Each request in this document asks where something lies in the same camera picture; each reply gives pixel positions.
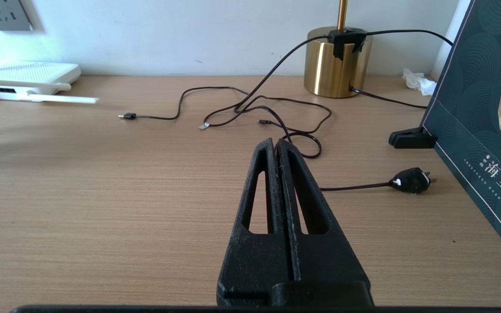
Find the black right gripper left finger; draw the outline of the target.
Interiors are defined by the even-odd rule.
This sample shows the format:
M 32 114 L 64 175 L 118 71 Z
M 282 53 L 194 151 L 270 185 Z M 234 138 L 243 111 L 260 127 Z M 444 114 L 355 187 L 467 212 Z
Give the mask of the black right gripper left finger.
M 259 175 L 264 174 L 267 233 L 254 233 L 254 211 Z M 289 218 L 294 193 L 289 193 L 281 171 L 279 146 L 271 138 L 253 151 L 233 228 L 217 279 L 217 305 L 270 306 L 271 289 L 294 279 Z

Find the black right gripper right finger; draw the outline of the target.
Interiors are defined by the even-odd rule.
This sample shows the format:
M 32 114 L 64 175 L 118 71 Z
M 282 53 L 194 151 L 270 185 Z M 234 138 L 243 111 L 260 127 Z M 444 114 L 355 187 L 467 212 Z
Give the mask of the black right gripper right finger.
M 289 278 L 276 306 L 371 307 L 370 281 L 297 148 L 276 144 Z

